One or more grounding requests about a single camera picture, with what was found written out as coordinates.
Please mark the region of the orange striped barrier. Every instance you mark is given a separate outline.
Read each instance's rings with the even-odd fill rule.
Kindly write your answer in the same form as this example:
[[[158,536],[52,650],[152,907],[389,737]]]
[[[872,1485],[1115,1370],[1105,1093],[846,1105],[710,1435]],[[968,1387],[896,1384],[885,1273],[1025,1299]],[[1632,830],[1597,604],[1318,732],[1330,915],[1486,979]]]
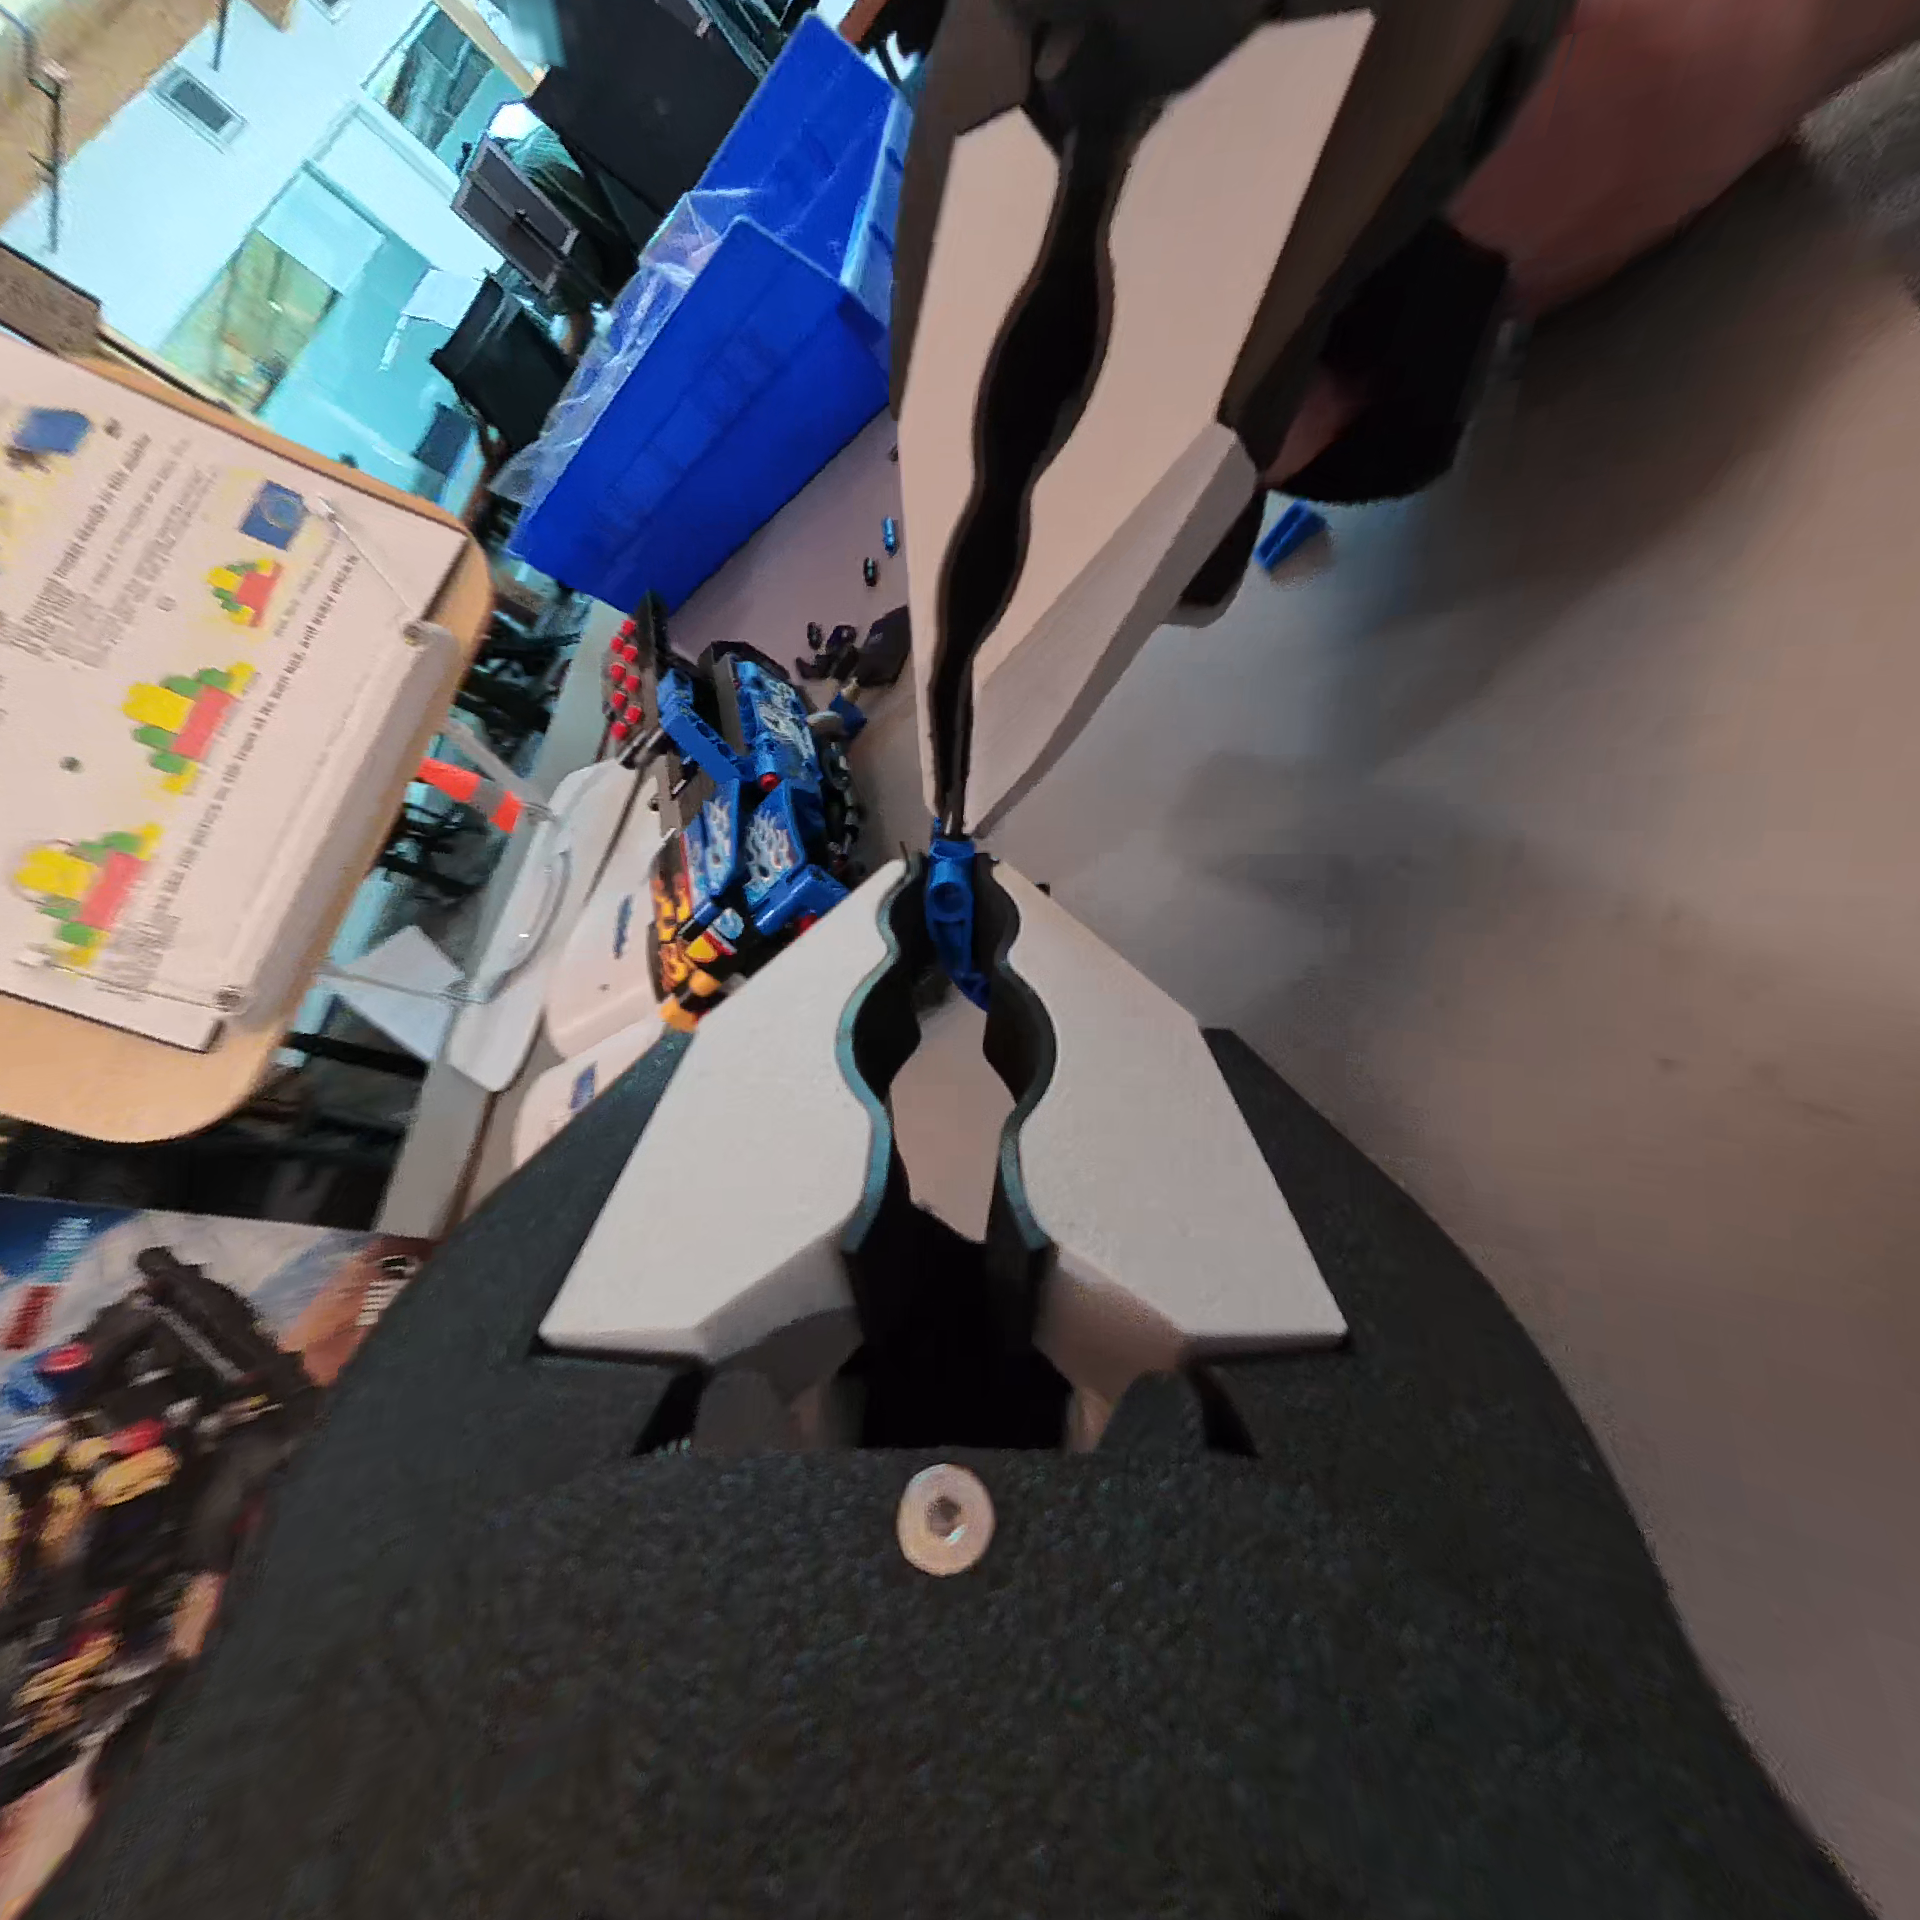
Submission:
[[[477,768],[444,759],[444,757],[422,757],[417,759],[417,783],[430,793],[444,797],[448,804],[467,806],[496,831],[514,831],[523,818],[523,797],[513,783],[489,778]]]

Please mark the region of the blue flame lego truck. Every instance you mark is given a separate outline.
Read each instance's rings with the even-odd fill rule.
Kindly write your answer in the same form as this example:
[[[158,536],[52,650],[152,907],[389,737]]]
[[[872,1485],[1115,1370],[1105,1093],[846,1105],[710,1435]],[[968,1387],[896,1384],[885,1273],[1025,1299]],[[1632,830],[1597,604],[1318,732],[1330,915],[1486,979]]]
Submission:
[[[691,1032],[860,881],[859,684],[827,704],[744,638],[676,650],[647,593],[611,635],[602,748],[663,778],[650,974],[658,1019]]]

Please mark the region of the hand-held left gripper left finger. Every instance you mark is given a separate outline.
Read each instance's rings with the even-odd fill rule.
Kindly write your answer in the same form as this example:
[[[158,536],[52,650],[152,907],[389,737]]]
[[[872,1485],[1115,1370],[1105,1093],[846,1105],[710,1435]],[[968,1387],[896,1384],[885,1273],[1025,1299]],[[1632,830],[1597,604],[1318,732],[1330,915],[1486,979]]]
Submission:
[[[570,1261],[538,1338],[686,1360],[721,1410],[859,1447],[859,1261],[910,1200],[892,1086],[921,1044],[921,857],[892,857],[705,1016]]]

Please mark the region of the blue plastic bin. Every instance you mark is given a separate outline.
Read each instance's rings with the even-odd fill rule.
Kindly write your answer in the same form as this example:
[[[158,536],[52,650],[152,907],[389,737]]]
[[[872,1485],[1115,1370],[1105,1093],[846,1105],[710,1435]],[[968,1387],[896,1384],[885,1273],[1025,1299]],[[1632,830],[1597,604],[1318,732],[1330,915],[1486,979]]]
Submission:
[[[607,608],[678,611],[885,400],[885,312],[734,220],[510,552]]]
[[[832,26],[806,17],[739,115],[703,180],[638,251],[687,284],[724,241],[771,241],[804,286],[853,308],[882,343],[896,266],[910,106]]]

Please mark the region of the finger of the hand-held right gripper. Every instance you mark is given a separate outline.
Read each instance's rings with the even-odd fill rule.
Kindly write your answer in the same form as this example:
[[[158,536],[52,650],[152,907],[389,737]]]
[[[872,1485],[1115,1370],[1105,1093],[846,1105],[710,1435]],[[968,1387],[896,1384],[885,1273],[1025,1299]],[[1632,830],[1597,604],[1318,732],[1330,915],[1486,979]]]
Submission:
[[[1077,480],[1053,466],[1099,552],[1015,659],[1036,670],[1025,717],[1050,724],[1036,780],[1147,635],[1207,621],[1226,593],[1195,592],[1214,556],[1238,548],[1238,522],[1259,520],[1259,456],[1221,417],[1226,385],[1379,26],[1373,5],[1259,20],[1164,88],[1125,70],[1099,20],[1038,44],[1015,38],[1017,100],[981,123],[1025,106],[1050,144],[1112,133],[1102,351],[1075,441]]]
[[[922,806],[1000,818],[1045,763],[1017,650],[1099,552],[1053,477],[1105,325],[1112,133],[1025,106],[953,141],[896,417]]]

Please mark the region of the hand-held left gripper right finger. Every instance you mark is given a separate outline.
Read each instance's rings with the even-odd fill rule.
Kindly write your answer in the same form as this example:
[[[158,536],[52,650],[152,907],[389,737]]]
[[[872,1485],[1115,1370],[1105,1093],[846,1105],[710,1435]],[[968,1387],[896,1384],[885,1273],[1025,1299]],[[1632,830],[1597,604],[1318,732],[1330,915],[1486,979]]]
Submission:
[[[1063,1382],[1063,1443],[1195,1364],[1333,1351],[1344,1312],[1200,1025],[1050,895],[993,860],[981,1056],[1012,1111],[987,1269]]]

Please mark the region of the lego set box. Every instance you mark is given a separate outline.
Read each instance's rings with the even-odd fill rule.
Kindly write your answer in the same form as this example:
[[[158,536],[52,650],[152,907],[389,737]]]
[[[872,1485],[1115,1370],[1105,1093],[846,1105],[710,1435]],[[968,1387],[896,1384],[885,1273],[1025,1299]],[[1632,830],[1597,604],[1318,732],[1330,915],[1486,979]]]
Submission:
[[[266,1485],[428,1237],[2,1198],[2,1811],[195,1658]]]

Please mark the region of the instruction sign board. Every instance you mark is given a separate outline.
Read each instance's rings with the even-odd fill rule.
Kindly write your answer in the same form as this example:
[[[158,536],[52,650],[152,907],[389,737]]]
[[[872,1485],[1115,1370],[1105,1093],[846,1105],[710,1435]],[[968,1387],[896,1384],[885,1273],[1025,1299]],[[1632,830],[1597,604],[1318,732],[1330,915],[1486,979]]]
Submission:
[[[259,1086],[489,613],[444,509],[2,336],[2,1115]]]

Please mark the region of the black office chair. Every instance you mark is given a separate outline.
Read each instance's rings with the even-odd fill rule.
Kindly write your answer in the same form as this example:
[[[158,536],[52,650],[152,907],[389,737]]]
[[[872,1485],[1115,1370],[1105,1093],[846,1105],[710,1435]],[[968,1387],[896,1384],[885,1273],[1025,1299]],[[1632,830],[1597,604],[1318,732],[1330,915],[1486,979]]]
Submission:
[[[491,273],[477,284],[459,324],[428,361],[507,452],[538,441],[574,371],[563,345]]]

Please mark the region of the black monitor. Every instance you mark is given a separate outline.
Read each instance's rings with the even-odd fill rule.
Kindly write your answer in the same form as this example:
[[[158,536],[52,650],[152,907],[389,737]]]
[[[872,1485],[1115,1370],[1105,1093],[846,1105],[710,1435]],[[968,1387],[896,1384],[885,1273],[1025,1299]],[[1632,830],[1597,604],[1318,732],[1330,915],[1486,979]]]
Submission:
[[[546,300],[594,300],[585,229],[514,167],[500,136],[489,133],[469,149],[449,213]]]

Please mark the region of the blue lego beam piece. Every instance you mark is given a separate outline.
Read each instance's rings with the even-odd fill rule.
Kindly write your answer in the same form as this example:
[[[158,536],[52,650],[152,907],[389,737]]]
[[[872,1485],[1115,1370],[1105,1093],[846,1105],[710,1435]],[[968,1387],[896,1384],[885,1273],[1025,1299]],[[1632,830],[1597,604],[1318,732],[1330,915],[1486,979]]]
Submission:
[[[987,1012],[989,974],[975,955],[975,845],[968,835],[931,821],[921,900],[931,955],[959,999]]]

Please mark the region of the lego instruction booklet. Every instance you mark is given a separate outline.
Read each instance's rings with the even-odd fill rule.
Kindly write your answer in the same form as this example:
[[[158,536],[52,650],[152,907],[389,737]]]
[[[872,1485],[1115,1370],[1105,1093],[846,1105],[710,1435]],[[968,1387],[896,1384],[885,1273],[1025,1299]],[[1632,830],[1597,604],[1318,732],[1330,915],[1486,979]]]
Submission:
[[[540,993],[540,1066],[510,1130],[510,1167],[540,1152],[664,1035],[650,974],[651,857],[614,853]]]

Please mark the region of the person's right hand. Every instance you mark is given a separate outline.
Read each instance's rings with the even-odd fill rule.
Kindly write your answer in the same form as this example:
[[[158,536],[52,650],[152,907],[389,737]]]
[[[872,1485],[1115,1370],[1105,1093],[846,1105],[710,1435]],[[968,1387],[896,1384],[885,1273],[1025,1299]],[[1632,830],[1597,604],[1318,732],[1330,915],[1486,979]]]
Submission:
[[[1915,3],[1577,3],[1448,220],[1545,315],[1671,241],[1910,41]]]

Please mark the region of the clear plastic bag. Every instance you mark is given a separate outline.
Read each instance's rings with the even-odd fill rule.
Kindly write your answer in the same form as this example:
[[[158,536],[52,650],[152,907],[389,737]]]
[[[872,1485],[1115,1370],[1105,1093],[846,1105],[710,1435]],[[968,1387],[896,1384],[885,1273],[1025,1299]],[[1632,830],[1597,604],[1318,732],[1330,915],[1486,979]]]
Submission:
[[[892,171],[882,171],[882,183],[853,201],[818,200],[811,205],[783,201],[771,185],[687,190],[638,251],[637,273],[587,336],[532,444],[513,452],[491,480],[491,494],[513,505],[535,505],[551,488],[618,385],[637,371],[681,304],[703,286],[718,289],[713,259],[734,238],[761,235],[778,241],[815,273],[832,276],[872,324],[885,325],[896,191],[902,185]]]

